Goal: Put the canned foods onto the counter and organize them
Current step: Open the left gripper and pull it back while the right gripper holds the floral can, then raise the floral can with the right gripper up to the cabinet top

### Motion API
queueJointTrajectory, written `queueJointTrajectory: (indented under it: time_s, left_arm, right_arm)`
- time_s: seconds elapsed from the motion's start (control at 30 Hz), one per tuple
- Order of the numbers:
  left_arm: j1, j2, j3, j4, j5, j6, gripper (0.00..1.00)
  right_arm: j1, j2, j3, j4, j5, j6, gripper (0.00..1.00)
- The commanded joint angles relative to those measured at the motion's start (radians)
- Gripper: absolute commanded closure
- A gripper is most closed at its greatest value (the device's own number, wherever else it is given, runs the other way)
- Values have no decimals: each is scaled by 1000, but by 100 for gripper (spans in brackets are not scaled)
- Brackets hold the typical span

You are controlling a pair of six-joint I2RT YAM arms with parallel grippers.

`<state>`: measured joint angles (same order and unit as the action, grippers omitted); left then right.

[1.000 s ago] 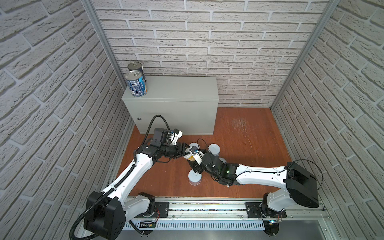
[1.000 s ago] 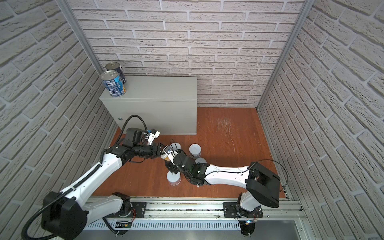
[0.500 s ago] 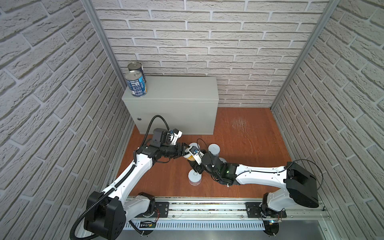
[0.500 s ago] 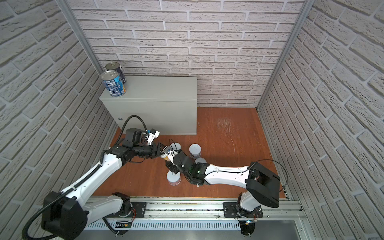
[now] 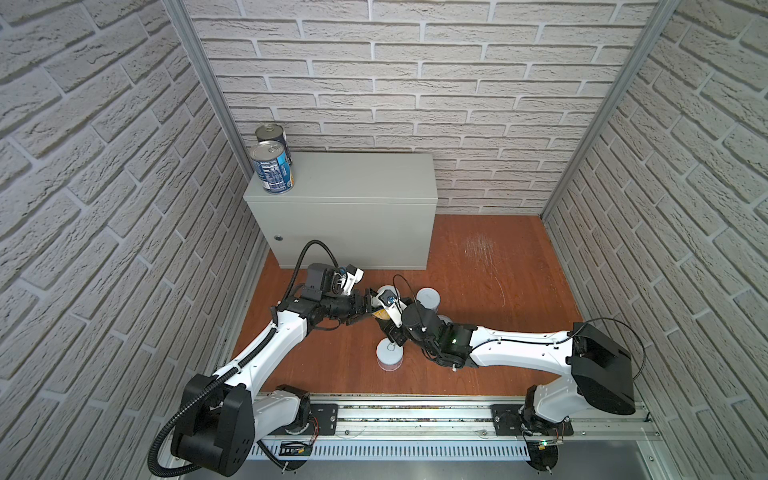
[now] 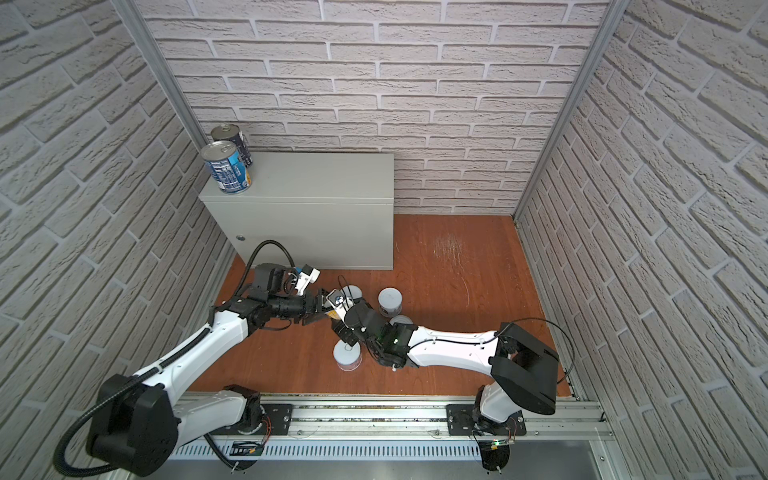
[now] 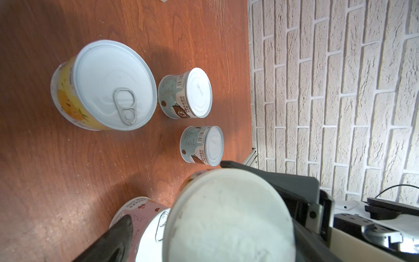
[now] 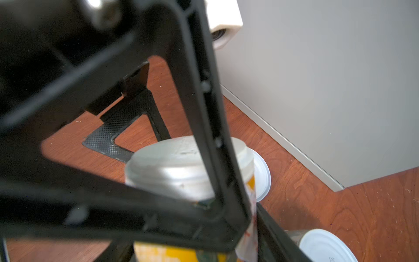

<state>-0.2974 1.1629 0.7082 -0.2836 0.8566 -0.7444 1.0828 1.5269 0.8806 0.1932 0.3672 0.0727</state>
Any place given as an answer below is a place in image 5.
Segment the large blue can gold lid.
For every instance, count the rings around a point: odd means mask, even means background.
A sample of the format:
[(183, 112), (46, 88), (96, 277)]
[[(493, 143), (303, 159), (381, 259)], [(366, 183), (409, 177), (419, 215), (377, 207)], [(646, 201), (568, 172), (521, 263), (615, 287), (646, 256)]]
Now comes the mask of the large blue can gold lid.
[(284, 193), (294, 186), (291, 165), (282, 143), (261, 141), (250, 150), (250, 159), (268, 193)]

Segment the tall dark blue can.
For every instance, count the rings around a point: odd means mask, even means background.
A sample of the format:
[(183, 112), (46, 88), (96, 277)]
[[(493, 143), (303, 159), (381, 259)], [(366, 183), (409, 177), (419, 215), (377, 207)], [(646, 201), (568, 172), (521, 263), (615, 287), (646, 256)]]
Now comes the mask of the tall dark blue can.
[(287, 144), (285, 130), (281, 125), (276, 123), (266, 123), (266, 124), (260, 125), (255, 130), (255, 136), (257, 137), (257, 140), (259, 142), (276, 141), (278, 143), (281, 143), (285, 149), (288, 163), (289, 164), (292, 163), (292, 155)]

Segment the orange can with white lid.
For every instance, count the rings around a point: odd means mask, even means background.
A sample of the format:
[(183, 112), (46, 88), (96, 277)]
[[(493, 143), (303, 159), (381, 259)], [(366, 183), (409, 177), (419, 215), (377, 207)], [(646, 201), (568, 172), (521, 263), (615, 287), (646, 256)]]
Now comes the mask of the orange can with white lid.
[(383, 306), (377, 306), (374, 308), (372, 315), (380, 320), (389, 320), (390, 316)]

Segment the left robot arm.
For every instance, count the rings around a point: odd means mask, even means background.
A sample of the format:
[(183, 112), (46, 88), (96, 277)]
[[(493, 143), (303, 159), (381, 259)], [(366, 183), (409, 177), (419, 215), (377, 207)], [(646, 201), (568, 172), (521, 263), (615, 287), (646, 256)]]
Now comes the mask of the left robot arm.
[(271, 308), (267, 327), (212, 375), (196, 375), (179, 410), (153, 441), (148, 467), (157, 477), (205, 468), (229, 477), (252, 446), (280, 427), (297, 428), (309, 415), (309, 395), (282, 386), (258, 394), (286, 355), (325, 319), (351, 324), (372, 312), (371, 294), (356, 289), (364, 272), (353, 265), (313, 263), (303, 284), (290, 282)]

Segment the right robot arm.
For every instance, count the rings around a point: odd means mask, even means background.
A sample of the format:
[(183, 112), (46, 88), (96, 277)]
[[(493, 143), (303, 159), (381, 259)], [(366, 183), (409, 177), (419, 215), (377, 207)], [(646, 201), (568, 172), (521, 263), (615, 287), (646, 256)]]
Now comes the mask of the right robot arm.
[(630, 352), (587, 322), (568, 331), (507, 332), (446, 323), (418, 302), (398, 300), (376, 308), (374, 315), (396, 343), (416, 344), (441, 367), (506, 366), (555, 374), (556, 380), (528, 390), (521, 412), (528, 424), (559, 424), (590, 408), (623, 416), (636, 412)]

